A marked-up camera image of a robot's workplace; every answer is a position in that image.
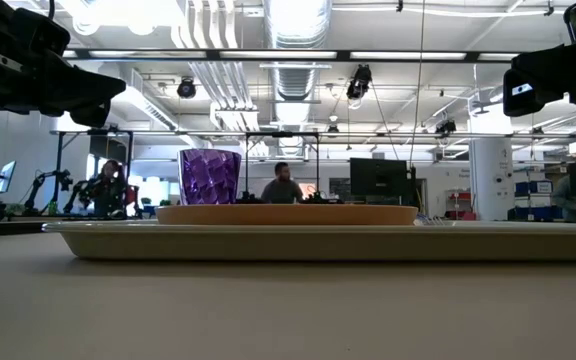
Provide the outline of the black frame light bar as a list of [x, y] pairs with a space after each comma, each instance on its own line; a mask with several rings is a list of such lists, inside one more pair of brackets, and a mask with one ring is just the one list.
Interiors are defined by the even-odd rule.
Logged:
[[72, 48], [64, 58], [111, 62], [387, 62], [509, 63], [518, 53], [479, 51], [287, 50], [287, 49], [88, 49]]

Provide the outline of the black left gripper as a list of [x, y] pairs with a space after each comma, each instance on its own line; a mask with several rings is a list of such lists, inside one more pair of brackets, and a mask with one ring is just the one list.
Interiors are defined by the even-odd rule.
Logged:
[[0, 0], [0, 110], [67, 108], [83, 126], [103, 127], [123, 80], [70, 65], [61, 55], [70, 34], [52, 19]]

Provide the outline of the person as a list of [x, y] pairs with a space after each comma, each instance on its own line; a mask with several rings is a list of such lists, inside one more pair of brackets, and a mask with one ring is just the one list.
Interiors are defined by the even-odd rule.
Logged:
[[90, 180], [87, 189], [93, 203], [93, 214], [98, 218], [126, 219], [131, 188], [123, 166], [116, 160], [107, 160], [101, 172]]
[[303, 201], [303, 192], [291, 178], [286, 162], [278, 162], [274, 167], [275, 178], [263, 189], [261, 199], [269, 204], [294, 204]]

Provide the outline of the blue storage bins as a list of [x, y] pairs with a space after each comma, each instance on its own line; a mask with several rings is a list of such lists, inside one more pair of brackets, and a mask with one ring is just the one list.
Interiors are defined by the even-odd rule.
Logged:
[[517, 182], [515, 206], [510, 213], [515, 220], [552, 221], [554, 219], [552, 192], [553, 184], [550, 180]]

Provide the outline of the small bright computer monitor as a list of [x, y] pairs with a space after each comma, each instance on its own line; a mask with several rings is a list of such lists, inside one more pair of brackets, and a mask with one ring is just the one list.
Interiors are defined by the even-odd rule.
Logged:
[[16, 161], [5, 164], [0, 171], [0, 194], [7, 193], [16, 168]]

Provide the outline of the orange plate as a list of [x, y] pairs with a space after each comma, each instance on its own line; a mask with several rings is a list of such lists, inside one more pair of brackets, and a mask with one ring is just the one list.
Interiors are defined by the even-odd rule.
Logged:
[[357, 204], [218, 204], [156, 209], [163, 225], [412, 225], [411, 206]]

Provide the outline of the red shelf unit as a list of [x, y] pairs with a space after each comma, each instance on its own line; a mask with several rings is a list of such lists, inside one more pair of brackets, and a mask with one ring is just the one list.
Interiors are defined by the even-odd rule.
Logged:
[[446, 191], [444, 217], [449, 220], [464, 221], [476, 219], [472, 195], [469, 189], [451, 189]]

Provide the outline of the purple faceted cup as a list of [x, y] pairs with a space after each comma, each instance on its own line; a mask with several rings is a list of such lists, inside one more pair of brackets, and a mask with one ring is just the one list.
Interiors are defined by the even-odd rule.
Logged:
[[241, 155], [218, 149], [187, 149], [178, 155], [182, 205], [234, 204]]

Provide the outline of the large black monitor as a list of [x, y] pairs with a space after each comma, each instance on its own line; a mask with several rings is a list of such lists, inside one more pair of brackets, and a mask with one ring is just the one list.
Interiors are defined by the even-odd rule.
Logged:
[[350, 186], [353, 196], [395, 197], [410, 188], [404, 161], [351, 158]]

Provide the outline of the beige plastic tray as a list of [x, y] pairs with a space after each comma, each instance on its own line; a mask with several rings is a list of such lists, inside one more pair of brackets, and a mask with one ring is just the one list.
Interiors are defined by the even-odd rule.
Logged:
[[53, 222], [71, 252], [95, 260], [576, 261], [576, 223], [161, 225]]

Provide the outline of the white pillar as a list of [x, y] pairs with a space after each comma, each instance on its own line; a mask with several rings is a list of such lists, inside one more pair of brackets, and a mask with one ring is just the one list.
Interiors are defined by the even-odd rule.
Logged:
[[497, 104], [470, 114], [468, 130], [471, 195], [476, 219], [505, 221], [514, 207], [511, 118]]

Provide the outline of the silver ceiling duct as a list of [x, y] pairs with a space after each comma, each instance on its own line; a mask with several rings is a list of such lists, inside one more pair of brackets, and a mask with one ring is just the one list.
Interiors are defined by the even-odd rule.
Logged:
[[[271, 49], [323, 48], [330, 28], [333, 0], [263, 0], [267, 46]], [[277, 95], [288, 101], [308, 99], [319, 70], [272, 70]]]

